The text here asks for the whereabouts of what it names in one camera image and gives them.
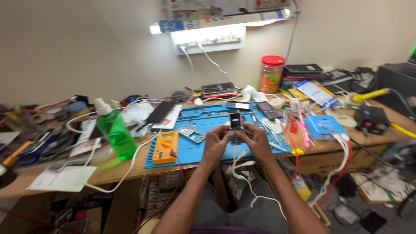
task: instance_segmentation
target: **beige wall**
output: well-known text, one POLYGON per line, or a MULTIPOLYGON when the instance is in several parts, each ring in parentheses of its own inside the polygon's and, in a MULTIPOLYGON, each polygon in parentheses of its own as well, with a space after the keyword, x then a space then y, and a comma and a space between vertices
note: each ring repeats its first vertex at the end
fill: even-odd
MULTIPOLYGON (((167 97, 189 83, 169 35, 151 35, 159 0, 3 0, 0 103, 44 104, 83 94, 167 97)), ((291 64, 353 69, 405 60, 416 42, 414 0, 300 0, 291 64)), ((285 55, 293 20, 249 28, 243 49, 213 52, 237 85, 257 85, 260 59, 285 55)), ((222 81, 202 55, 191 56, 194 86, 222 81)))

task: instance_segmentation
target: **white spray nozzle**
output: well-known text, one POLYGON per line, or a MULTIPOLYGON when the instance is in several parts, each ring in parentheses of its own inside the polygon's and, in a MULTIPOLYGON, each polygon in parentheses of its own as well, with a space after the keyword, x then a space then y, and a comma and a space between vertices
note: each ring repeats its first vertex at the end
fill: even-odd
POLYGON ((110 104, 105 103, 100 97, 95 99, 95 103, 95 109, 98 115, 108 115, 113 111, 110 104))

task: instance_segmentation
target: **workbench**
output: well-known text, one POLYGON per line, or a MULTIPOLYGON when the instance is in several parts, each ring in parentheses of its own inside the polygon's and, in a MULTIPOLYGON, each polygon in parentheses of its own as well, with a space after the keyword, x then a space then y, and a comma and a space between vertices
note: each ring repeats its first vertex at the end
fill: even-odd
MULTIPOLYGON (((226 101, 207 101, 204 103, 204 105, 213 105, 213 104, 220 104, 225 103, 226 101)), ((384 108, 387 117, 390 121, 397 123, 401 127, 405 128, 408 131, 416 132, 416 124, 409 118, 393 111, 392 109, 376 102, 373 100, 370 100, 369 103, 372 106, 376 107, 382 107, 384 108)), ((344 112, 348 115, 353 115, 354 110, 351 108, 344 109, 344 112)), ((354 138, 357 142, 360 142, 364 144, 365 138, 362 132, 357 131, 355 129, 346 129, 347 133, 350 137, 354 138)), ((284 138, 287 138, 286 133, 282 133, 284 138)), ((146 142, 151 138, 152 134, 149 133, 145 136, 144 141, 146 142)), ((309 149, 307 149, 303 144, 303 137, 301 131, 298 132, 297 135, 292 134, 293 140, 298 148, 300 148, 305 154, 303 156, 300 156, 301 159, 309 156, 314 155, 329 155, 330 157, 337 157, 339 158, 339 161, 342 160, 343 151, 341 148, 341 145, 336 141, 315 141, 315 147, 310 146, 309 149)), ((366 142, 366 146, 371 150, 372 147, 386 147, 389 144, 399 141, 399 140, 405 140, 405 139, 412 139, 410 136, 396 130, 393 128, 389 128, 384 135, 374 135, 369 134, 369 137, 366 142)), ((357 150, 356 145, 352 145, 354 150, 357 150)), ((137 154, 137 158, 134 164, 133 169, 130 171, 128 176, 126 177, 126 180, 129 179, 136 179, 136 178, 142 178, 142 177, 149 177, 149 176, 156 176, 161 174, 167 174, 172 172, 178 172, 179 167, 178 166, 169 166, 169 167, 157 167, 157 168, 150 168, 150 169, 144 169, 144 161, 148 152, 149 146, 144 146, 137 154)), ((283 154, 277 154, 276 157, 293 157, 290 153, 283 153, 283 154)), ((128 168, 130 167, 131 161, 121 161, 117 158, 117 156, 112 153, 112 155, 103 162, 93 162, 92 166, 97 166, 98 168, 94 172, 94 174, 89 179, 89 183, 93 185, 101 185, 101 184, 109 184, 118 182, 121 180, 121 178, 124 176, 128 168)), ((195 168, 198 164, 188 164, 184 165, 184 169, 189 168, 195 168)), ((9 186, 0 189, 0 198, 7 198, 7 197, 19 197, 19 196, 27 196, 32 194, 39 194, 44 193, 46 191, 29 191, 25 190, 32 182, 33 180, 42 173, 46 168, 46 165, 37 165, 37 166, 28 166, 28 167, 22 167, 22 168, 16 168, 15 171, 18 174, 17 179, 10 184, 9 186)))

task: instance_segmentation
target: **green spray bottle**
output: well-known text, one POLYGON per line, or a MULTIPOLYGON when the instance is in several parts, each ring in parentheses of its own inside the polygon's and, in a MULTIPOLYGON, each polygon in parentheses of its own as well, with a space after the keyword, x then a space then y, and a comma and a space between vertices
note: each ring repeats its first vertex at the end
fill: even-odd
POLYGON ((95 103, 98 128, 121 160, 131 159, 137 146, 124 124, 120 111, 112 110, 111 106, 100 97, 95 103))

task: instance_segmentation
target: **blue box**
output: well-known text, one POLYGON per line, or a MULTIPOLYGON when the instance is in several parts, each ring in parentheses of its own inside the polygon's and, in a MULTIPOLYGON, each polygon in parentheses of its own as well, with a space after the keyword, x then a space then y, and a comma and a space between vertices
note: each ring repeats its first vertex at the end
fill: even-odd
POLYGON ((320 141, 334 141, 336 139, 333 134, 347 133, 338 121, 329 115, 308 115, 305 125, 312 137, 320 141))

